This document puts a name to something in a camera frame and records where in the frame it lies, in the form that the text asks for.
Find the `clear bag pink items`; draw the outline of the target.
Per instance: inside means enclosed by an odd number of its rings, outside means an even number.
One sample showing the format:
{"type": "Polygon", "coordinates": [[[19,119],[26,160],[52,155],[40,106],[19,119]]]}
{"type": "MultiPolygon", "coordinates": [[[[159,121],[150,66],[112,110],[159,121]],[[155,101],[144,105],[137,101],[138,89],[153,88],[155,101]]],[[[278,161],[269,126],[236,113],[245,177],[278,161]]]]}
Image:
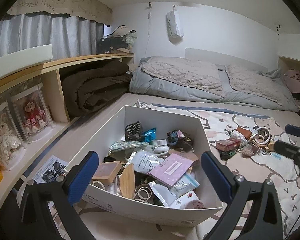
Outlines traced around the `clear bag pink items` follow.
{"type": "Polygon", "coordinates": [[[245,145],[241,150],[241,155],[244,158],[250,158],[255,155],[253,147],[251,145],[245,145]]]}

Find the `brown leather pouch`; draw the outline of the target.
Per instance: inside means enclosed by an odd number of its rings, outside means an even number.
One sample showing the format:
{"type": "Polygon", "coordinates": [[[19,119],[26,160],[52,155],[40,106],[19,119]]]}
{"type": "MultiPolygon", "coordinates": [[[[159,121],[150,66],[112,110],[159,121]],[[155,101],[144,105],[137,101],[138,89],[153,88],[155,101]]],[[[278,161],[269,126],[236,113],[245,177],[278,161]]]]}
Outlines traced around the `brown leather pouch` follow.
{"type": "Polygon", "coordinates": [[[242,127],[237,127],[236,131],[238,131],[239,133],[241,133],[245,137],[245,139],[247,139],[247,140],[249,140],[250,137],[253,134],[250,130],[242,128],[242,127]]]}

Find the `dark red cardboard box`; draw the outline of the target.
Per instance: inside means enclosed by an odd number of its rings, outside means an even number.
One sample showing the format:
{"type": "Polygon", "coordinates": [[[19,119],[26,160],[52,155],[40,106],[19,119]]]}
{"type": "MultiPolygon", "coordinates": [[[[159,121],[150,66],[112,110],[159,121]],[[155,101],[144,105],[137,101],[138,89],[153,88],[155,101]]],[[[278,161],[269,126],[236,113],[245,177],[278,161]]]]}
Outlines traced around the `dark red cardboard box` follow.
{"type": "Polygon", "coordinates": [[[228,152],[235,150],[241,145],[240,140],[236,139],[226,139],[226,140],[220,140],[216,142],[216,148],[217,150],[223,151],[223,152],[228,152]]]}

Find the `right quilted pillow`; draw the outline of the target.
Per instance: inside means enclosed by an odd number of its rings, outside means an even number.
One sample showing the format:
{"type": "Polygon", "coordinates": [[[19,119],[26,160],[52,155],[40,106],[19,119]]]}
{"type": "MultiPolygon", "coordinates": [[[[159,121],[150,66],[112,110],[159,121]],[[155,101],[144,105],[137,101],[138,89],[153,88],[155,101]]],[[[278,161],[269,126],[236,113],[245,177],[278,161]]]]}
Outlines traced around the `right quilted pillow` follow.
{"type": "Polygon", "coordinates": [[[279,85],[269,77],[257,74],[252,70],[231,64],[225,67],[230,86],[238,91],[266,98],[282,106],[285,95],[279,85]]]}

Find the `quilted pillow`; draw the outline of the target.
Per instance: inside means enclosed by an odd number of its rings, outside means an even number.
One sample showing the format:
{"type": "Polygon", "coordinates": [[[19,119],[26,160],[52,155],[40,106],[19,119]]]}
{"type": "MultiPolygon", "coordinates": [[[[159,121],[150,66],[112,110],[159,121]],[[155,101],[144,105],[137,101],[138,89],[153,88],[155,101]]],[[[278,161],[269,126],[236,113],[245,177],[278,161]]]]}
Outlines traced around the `quilted pillow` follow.
{"type": "Polygon", "coordinates": [[[180,86],[199,89],[218,97],[224,96],[218,67],[211,62],[154,56],[142,64],[142,70],[180,86]]]}
{"type": "Polygon", "coordinates": [[[266,98],[282,106],[285,95],[279,85],[269,77],[257,74],[252,70],[231,64],[225,67],[230,86],[238,91],[266,98]]]}

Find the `white dress doll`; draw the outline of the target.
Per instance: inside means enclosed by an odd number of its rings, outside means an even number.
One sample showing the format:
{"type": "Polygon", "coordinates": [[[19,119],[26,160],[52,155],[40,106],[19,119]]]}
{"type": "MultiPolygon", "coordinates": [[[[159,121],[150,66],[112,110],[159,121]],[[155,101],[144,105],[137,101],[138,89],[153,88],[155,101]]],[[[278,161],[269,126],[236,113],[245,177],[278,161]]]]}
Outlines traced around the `white dress doll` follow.
{"type": "Polygon", "coordinates": [[[0,114],[0,165],[5,169],[11,168],[18,159],[21,140],[10,128],[6,114],[0,114]]]}

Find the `wooden fan piece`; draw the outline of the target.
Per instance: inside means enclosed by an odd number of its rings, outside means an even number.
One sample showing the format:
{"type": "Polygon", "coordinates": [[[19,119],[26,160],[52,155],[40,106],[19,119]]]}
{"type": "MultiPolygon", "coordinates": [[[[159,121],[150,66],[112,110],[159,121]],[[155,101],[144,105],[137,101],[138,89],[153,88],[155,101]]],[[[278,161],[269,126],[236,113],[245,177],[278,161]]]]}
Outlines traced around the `wooden fan piece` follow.
{"type": "Polygon", "coordinates": [[[124,168],[120,177],[120,191],[121,196],[127,199],[134,198],[135,192],[135,174],[134,164],[131,163],[124,168]]]}

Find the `red dress doll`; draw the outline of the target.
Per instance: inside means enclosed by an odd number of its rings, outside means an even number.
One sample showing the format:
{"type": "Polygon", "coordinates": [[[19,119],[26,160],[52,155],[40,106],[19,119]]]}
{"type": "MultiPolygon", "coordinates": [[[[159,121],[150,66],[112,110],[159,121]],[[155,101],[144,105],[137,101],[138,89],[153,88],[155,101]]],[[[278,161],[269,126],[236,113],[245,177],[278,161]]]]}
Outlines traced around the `red dress doll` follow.
{"type": "Polygon", "coordinates": [[[46,115],[35,101],[29,101],[24,106],[23,127],[27,135],[39,133],[46,127],[46,115]]]}

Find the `pink card packet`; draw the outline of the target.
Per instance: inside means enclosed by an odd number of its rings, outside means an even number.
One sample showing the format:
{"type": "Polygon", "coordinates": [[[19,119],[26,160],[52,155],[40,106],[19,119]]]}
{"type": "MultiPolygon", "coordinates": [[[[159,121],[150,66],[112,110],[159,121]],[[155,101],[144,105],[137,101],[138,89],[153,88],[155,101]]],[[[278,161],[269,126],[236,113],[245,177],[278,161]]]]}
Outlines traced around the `pink card packet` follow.
{"type": "Polygon", "coordinates": [[[173,186],[192,165],[192,160],[171,154],[148,174],[167,186],[173,186]]]}

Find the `wooden shelf unit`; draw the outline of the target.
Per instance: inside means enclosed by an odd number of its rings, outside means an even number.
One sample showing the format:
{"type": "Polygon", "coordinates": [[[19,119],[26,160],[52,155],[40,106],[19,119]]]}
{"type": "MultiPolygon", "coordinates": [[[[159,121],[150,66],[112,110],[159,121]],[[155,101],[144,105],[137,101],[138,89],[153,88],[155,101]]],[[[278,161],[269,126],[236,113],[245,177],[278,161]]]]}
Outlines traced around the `wooden shelf unit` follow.
{"type": "Polygon", "coordinates": [[[43,82],[45,102],[47,102],[52,118],[55,121],[55,127],[48,135],[43,137],[43,139],[28,144],[23,159],[21,159],[21,161],[10,171],[3,172],[3,180],[0,183],[0,209],[11,189],[35,159],[40,156],[40,154],[67,128],[78,120],[78,117],[74,119],[70,119],[69,117],[68,110],[65,106],[59,70],[66,67],[102,60],[117,59],[124,63],[130,63],[133,61],[133,58],[133,53],[109,53],[72,57],[26,68],[0,80],[0,94],[2,94],[15,85],[30,78],[40,76],[43,82]]]}

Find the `black hair claw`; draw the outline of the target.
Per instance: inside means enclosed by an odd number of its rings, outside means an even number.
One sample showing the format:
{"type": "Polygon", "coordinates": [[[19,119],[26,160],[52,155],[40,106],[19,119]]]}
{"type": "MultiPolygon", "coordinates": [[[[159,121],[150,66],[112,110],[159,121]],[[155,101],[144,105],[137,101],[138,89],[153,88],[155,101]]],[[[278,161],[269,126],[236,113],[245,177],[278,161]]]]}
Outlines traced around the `black hair claw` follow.
{"type": "Polygon", "coordinates": [[[141,140],[141,124],[139,121],[125,127],[125,141],[141,140]]]}

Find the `left quilted pillow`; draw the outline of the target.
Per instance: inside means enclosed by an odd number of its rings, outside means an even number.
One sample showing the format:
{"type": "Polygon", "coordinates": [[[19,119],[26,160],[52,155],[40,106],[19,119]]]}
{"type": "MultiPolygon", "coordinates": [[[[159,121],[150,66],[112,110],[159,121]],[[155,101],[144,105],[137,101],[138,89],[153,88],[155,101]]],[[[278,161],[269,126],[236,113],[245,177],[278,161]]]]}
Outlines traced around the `left quilted pillow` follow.
{"type": "Polygon", "coordinates": [[[154,56],[142,64],[142,70],[180,86],[199,89],[218,97],[224,96],[218,67],[211,62],[154,56]]]}

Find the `brown folded blanket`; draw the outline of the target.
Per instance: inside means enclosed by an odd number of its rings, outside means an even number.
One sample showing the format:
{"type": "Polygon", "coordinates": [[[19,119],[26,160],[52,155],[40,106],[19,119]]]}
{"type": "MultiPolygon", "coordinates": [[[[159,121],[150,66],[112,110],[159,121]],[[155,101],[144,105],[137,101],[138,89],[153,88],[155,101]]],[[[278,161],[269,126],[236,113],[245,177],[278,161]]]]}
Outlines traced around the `brown folded blanket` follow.
{"type": "Polygon", "coordinates": [[[132,73],[119,60],[88,63],[63,77],[65,105],[71,116],[84,116],[113,103],[129,89],[132,73]]]}

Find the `grey duvet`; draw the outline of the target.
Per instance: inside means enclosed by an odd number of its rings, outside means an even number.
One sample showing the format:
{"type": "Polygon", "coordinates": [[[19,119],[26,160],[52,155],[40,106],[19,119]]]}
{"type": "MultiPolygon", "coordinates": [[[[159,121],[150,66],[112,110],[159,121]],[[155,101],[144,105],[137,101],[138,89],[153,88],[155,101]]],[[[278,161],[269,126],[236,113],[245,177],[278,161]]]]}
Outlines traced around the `grey duvet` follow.
{"type": "Polygon", "coordinates": [[[141,59],[129,91],[168,99],[230,103],[297,112],[298,105],[279,80],[237,65],[220,65],[180,57],[141,59]]]}

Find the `white cap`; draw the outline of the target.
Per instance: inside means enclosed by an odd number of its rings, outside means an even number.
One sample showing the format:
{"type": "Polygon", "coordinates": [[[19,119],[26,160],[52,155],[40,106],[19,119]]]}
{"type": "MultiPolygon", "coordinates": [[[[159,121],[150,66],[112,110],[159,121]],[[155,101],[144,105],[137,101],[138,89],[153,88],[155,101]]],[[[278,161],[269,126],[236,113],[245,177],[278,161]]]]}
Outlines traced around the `white cap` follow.
{"type": "Polygon", "coordinates": [[[136,31],[134,29],[128,28],[126,25],[121,25],[118,26],[111,35],[115,37],[124,37],[125,35],[130,33],[134,34],[136,33],[136,31]]]}

